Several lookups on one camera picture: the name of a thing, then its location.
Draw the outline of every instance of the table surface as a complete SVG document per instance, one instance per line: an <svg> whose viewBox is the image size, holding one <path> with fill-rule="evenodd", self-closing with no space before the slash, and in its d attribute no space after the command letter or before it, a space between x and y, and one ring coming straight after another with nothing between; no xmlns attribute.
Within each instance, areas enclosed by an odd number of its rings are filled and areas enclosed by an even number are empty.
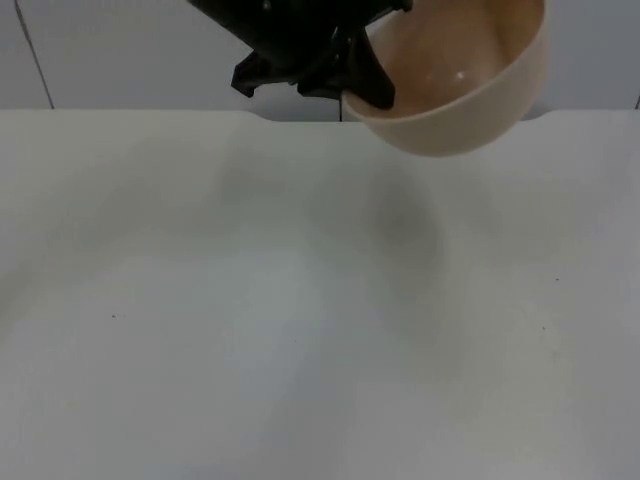
<svg viewBox="0 0 640 480"><path fill-rule="evenodd" d="M636 479L638 185L631 112L1 113L2 477Z"/></svg>

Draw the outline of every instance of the plastic bowl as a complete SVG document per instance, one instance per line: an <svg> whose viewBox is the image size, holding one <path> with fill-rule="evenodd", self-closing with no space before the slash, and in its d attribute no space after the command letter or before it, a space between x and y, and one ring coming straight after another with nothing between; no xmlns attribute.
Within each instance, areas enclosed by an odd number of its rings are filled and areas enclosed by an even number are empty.
<svg viewBox="0 0 640 480"><path fill-rule="evenodd" d="M546 24L545 0L418 0L371 36L395 106L378 110L345 93L346 109L413 154L479 148L533 105L548 63Z"/></svg>

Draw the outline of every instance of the white table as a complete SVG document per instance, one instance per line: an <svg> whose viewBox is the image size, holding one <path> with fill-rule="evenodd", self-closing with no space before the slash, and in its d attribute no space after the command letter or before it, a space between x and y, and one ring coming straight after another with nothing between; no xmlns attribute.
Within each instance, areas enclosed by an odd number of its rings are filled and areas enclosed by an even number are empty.
<svg viewBox="0 0 640 480"><path fill-rule="evenodd" d="M11 480L640 476L640 115L0 114Z"/></svg>

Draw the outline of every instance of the black robotic gripper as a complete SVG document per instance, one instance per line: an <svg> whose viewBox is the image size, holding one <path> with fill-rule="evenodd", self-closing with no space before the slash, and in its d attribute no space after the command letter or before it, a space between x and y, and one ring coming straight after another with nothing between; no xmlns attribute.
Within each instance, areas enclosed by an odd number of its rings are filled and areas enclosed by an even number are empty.
<svg viewBox="0 0 640 480"><path fill-rule="evenodd" d="M378 62L365 27L412 0L188 0L254 51L231 85L252 97L257 87L287 82L306 97L349 90L389 109L395 87Z"/></svg>

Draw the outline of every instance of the bowl rim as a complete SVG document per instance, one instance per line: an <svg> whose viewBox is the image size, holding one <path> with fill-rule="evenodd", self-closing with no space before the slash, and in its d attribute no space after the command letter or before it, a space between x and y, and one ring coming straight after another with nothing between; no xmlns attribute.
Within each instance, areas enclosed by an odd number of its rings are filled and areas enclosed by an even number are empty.
<svg viewBox="0 0 640 480"><path fill-rule="evenodd" d="M346 107L347 112L350 115L353 115L354 117L356 117L358 120L360 120L361 122L367 123L369 125L395 125L395 124L400 124L400 123L405 123L405 122L413 122L415 120L422 120L434 115L437 115L439 113L442 113L446 110L452 109L454 107L457 107L465 102L468 102L469 100L471 100L472 98L482 94L485 90L489 89L490 87L492 87L496 82L498 82L499 80L501 80L502 78L506 77L507 75L509 75L517 66L519 63L522 63L524 61L524 57L526 57L529 52L534 48L534 46L541 41L541 37L543 35L545 35L545 31L546 31L546 27L547 27L547 22L548 22L548 3L549 0L541 0L542 1L542 6L543 6L543 11L542 11L542 20L540 21L540 25L538 26L538 31L536 32L535 36L533 37L533 39L529 42L529 44L526 46L526 48L520 53L520 55L518 55L518 57L511 62L509 65L507 65L506 68L502 69L502 71L500 71L500 73L498 73L498 75L496 75L495 77L493 77L490 81L488 81L487 83L479 86L478 88L472 90L471 92L461 96L460 98L456 98L454 101L446 103L440 107L434 108L433 110L427 110L426 112L422 112L422 113L416 113L413 115L409 115L406 117L397 117L397 118L380 118L380 117L369 117L366 115L362 115L361 113L358 113L350 104L349 104L349 96L351 95L355 95L349 91L344 91L342 93L342 103L343 105ZM395 15L402 15L402 12L396 12ZM382 25L380 27L380 29L385 28L386 25Z"/></svg>

